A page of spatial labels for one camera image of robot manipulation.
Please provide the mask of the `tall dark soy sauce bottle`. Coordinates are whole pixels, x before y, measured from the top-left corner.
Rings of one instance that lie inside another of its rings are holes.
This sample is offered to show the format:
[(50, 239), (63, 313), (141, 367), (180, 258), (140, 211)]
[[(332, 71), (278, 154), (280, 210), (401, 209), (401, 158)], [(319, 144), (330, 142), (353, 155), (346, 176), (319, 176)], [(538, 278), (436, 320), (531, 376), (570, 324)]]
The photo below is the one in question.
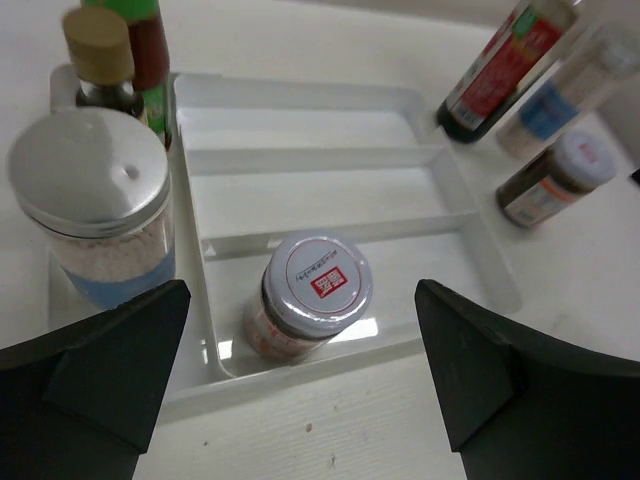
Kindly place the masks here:
[(520, 1), (446, 96), (436, 121), (449, 139), (480, 140), (552, 63), (580, 15), (573, 1)]

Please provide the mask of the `small dark bottle gold cap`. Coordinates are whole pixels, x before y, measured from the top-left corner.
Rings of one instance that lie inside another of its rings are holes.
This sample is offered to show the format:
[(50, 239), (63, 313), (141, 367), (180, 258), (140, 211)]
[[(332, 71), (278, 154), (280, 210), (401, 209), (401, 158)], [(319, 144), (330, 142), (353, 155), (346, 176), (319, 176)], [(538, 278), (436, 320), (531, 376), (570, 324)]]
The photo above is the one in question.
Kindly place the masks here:
[(79, 80), (78, 107), (116, 110), (147, 124), (135, 76), (128, 26), (117, 13), (98, 6), (80, 6), (62, 18), (71, 65)]

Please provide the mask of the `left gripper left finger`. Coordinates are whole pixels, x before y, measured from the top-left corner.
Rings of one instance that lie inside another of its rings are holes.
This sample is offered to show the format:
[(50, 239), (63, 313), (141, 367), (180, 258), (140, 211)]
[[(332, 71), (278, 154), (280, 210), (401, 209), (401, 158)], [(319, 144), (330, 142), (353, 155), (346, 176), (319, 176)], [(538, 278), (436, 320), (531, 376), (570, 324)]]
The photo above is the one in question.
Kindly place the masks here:
[(171, 280), (1, 351), (4, 479), (130, 479), (148, 451), (186, 324)]

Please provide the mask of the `red sauce bottle yellow cap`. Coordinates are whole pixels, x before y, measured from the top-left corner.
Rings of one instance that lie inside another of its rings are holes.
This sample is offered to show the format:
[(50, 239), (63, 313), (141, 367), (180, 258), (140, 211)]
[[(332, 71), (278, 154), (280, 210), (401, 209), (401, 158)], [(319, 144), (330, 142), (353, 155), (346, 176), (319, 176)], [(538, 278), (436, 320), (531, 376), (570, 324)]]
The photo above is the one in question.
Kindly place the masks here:
[(83, 0), (82, 6), (112, 10), (125, 20), (135, 64), (133, 86), (142, 94), (148, 126), (168, 150), (170, 58), (158, 0)]

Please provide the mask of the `white powder shaker silver lid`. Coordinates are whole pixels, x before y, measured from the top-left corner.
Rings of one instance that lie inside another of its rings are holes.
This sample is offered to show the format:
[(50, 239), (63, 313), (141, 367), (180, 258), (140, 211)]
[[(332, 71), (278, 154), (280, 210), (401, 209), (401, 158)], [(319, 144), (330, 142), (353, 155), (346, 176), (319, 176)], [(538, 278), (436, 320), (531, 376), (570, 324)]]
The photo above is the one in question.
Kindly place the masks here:
[(13, 142), (7, 174), (22, 212), (96, 307), (175, 277), (169, 162), (140, 121), (95, 107), (43, 117)]

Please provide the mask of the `white divided organizer tray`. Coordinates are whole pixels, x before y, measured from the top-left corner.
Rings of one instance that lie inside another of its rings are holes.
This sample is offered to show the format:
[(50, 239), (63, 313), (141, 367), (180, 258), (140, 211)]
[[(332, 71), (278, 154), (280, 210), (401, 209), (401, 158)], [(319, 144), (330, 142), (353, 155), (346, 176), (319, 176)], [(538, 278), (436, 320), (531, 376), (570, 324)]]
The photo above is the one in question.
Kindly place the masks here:
[[(176, 260), (192, 304), (162, 422), (419, 353), (413, 298), (423, 278), (504, 315), (521, 308), (418, 93), (193, 73), (176, 74), (171, 92)], [(353, 326), (282, 365), (247, 345), (241, 317), (272, 251), (306, 229), (352, 240), (374, 296)]]

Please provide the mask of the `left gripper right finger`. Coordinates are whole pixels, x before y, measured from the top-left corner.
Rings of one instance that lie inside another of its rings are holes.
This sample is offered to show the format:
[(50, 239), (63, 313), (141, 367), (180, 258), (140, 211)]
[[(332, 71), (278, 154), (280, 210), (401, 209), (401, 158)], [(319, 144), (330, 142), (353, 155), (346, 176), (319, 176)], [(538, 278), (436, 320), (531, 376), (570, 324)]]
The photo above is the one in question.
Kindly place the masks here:
[(433, 280), (415, 291), (450, 448), (470, 479), (635, 479), (639, 365), (556, 339)]

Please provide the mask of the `white powder shaker blue label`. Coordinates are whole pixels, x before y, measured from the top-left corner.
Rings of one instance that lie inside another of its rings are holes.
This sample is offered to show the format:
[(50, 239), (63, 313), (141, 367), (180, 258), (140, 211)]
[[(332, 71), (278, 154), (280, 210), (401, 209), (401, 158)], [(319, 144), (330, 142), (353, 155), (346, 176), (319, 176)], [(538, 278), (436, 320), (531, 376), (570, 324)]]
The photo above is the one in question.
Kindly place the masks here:
[(509, 156), (531, 160), (639, 72), (639, 34), (601, 25), (497, 131)]

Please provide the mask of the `brown spice jar white lid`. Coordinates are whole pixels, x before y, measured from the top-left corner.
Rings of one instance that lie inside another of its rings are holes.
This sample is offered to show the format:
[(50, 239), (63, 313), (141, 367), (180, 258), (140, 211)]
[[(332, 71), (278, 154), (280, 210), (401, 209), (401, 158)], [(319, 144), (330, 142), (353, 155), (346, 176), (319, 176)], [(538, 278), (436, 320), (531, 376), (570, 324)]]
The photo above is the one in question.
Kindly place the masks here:
[(581, 130), (561, 135), (518, 170), (495, 196), (500, 211), (520, 228), (533, 229), (616, 175), (614, 156), (600, 139)]

